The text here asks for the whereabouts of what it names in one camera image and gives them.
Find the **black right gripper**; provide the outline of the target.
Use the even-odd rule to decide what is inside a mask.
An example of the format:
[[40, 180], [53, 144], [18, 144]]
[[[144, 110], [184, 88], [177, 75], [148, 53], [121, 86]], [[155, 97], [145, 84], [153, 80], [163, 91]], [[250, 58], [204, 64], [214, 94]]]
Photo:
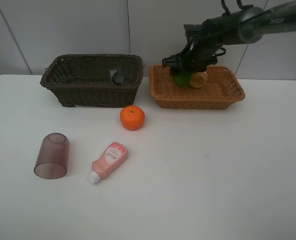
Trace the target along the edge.
[[191, 39], [180, 53], [162, 59], [162, 66], [176, 71], [205, 72], [207, 66], [218, 62], [217, 57], [226, 54], [226, 49], [216, 40], [216, 38]]

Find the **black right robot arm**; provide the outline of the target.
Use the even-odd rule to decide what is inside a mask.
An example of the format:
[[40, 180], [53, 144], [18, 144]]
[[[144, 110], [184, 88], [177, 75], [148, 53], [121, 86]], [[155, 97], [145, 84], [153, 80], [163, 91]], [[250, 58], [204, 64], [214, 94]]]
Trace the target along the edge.
[[253, 44], [266, 34], [296, 32], [296, 0], [268, 10], [238, 1], [241, 10], [235, 13], [221, 3], [225, 10], [222, 16], [184, 25], [187, 44], [180, 53], [164, 58], [164, 67], [204, 72], [226, 53], [224, 46]]

